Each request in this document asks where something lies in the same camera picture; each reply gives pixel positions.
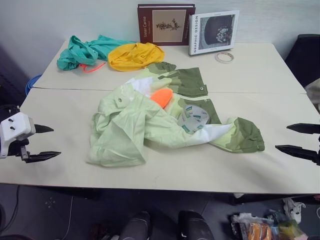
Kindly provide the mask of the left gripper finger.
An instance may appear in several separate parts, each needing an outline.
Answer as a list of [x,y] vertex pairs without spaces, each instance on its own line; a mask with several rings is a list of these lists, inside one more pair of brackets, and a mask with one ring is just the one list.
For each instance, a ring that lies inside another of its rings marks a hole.
[[49,160],[51,158],[54,158],[58,155],[60,155],[61,152],[59,151],[44,151],[40,152],[38,154],[30,154],[27,152],[27,157],[24,158],[25,163],[37,163],[37,162],[43,162],[46,160]]
[[49,126],[45,126],[45,125],[40,125],[40,124],[35,124],[34,125],[35,128],[35,132],[36,133],[48,133],[48,132],[53,132],[54,129],[49,127]]

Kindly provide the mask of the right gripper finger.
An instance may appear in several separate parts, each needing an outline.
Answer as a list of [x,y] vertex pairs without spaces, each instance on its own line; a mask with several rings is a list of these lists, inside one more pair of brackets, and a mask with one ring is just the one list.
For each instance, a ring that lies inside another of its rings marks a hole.
[[298,133],[303,133],[303,134],[319,134],[320,133],[319,124],[296,123],[296,124],[288,125],[286,128]]
[[308,150],[304,149],[300,146],[294,146],[294,145],[276,145],[276,149],[279,151],[301,159],[310,160],[316,165],[320,165],[320,152],[316,152],[314,150]]

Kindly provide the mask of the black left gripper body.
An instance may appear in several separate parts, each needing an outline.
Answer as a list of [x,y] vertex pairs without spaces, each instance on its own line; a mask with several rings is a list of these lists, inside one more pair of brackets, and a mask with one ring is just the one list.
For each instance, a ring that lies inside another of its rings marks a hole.
[[15,140],[8,148],[8,156],[20,157],[25,163],[30,162],[30,153],[27,151],[26,146],[29,144],[28,139]]

